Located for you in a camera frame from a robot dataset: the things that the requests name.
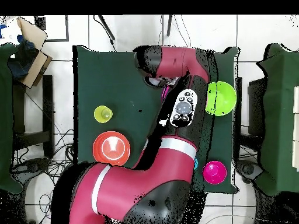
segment yellow-green cup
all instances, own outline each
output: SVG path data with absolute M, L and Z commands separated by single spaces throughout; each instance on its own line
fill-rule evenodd
M 99 123 L 106 123 L 112 118 L 112 111 L 106 106 L 99 106 L 96 108 L 95 112 L 93 113 L 95 119 Z

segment white tile floor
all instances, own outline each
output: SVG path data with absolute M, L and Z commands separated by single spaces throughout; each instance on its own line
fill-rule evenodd
M 116 37 L 117 51 L 132 51 L 139 45 L 158 44 L 159 34 L 162 30 L 159 15 L 124 15 L 104 16 L 111 31 Z M 25 16 L 32 21 L 32 16 Z M 64 39 L 64 18 L 47 17 L 49 39 Z M 263 53 L 269 43 L 283 43 L 291 50 L 297 50 L 299 44 L 299 18 L 297 16 L 274 15 L 180 15 L 173 18 L 170 37 L 166 36 L 168 15 L 164 16 L 164 44 L 184 46 L 178 27 L 187 44 L 202 49 L 212 49 L 223 52 L 229 46 L 238 46 L 241 49 L 239 56 L 238 75 L 243 77 L 242 87 L 242 125 L 248 125 L 248 97 L 247 85 L 249 81 L 263 77 L 262 71 L 255 64 L 263 59 Z M 188 29 L 190 40 L 184 28 Z M 54 83 L 54 118 L 55 140 L 60 139 L 60 133 L 66 133 L 73 127 L 73 75 L 72 75 L 72 45 L 84 45 L 95 51 L 113 51 L 109 39 L 93 16 L 68 16 L 69 42 L 48 42 L 42 51 L 53 61 L 46 70 L 46 75 L 53 76 Z M 27 93 L 41 107 L 42 87 L 28 89 Z M 42 129 L 41 111 L 26 98 L 26 132 L 40 131 Z M 66 135 L 65 143 L 72 142 L 73 132 Z M 30 147 L 25 159 L 43 157 L 40 146 Z M 60 152 L 56 159 L 63 159 Z M 239 175 L 235 176 L 235 185 L 239 192 L 234 195 L 208 194 L 206 206 L 200 224 L 253 224 L 255 216 L 255 194 L 251 185 L 244 184 Z M 44 213 L 41 211 L 39 199 L 43 194 L 51 194 L 53 184 L 44 174 L 30 182 L 26 195 L 26 210 L 28 219 L 41 221 Z M 45 210 L 47 198 L 43 197 L 42 209 Z M 45 218 L 43 224 L 50 224 Z

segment pink bowl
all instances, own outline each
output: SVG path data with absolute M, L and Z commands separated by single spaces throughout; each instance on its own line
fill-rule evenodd
M 203 177 L 206 182 L 217 185 L 222 183 L 227 176 L 226 167 L 218 161 L 208 162 L 203 169 Z

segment lime green bowl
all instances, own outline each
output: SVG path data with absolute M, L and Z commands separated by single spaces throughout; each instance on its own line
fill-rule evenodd
M 206 112 L 223 116 L 234 109 L 237 102 L 235 89 L 226 82 L 211 82 L 208 85 Z

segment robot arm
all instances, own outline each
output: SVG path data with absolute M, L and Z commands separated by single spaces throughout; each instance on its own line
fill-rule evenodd
M 178 224 L 182 219 L 210 82 L 208 54 L 161 46 L 134 51 L 136 67 L 151 87 L 164 87 L 171 79 L 179 79 L 164 100 L 132 169 L 97 163 L 81 171 L 69 224 L 105 224 L 105 217 L 125 224 Z M 59 180 L 67 177 L 62 174 Z

